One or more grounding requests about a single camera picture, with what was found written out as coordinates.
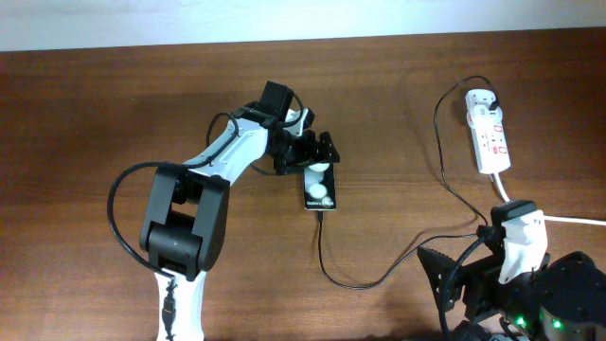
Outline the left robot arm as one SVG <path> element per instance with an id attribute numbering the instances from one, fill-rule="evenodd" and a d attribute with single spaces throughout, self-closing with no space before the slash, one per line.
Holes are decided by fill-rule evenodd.
<path id="1" fill-rule="evenodd" d="M 223 133 L 175 166 L 157 168 L 139 245 L 157 268 L 160 340 L 201 340 L 205 276 L 221 253 L 230 189 L 268 154 L 276 175 L 325 170 L 340 160 L 311 109 L 291 108 L 289 87 L 268 81 L 259 100 L 228 114 Z"/>

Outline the white power strip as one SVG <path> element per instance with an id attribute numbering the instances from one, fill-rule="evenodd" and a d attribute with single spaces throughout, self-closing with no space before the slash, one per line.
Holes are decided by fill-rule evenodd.
<path id="1" fill-rule="evenodd" d="M 465 96 L 467 112 L 470 107 L 482 104 L 491 111 L 500 107 L 491 90 L 473 89 Z M 511 163 L 506 142 L 503 120 L 484 129 L 471 129 L 477 168 L 482 174 L 494 174 L 507 170 Z"/>

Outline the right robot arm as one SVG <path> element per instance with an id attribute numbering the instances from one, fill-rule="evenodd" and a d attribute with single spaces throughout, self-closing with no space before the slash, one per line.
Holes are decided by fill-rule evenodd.
<path id="1" fill-rule="evenodd" d="M 605 274 L 577 251 L 506 284 L 498 282 L 505 260 L 502 228 L 481 225 L 457 260 L 421 247 L 440 328 L 447 340 L 494 340 L 479 323 L 499 315 L 511 340 L 603 340 Z"/>

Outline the black smartphone with lit screen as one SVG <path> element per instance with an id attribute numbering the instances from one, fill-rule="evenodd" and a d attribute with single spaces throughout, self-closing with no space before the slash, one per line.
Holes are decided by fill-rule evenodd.
<path id="1" fill-rule="evenodd" d="M 313 211 L 337 208 L 332 164 L 315 164 L 304 169 L 304 208 Z"/>

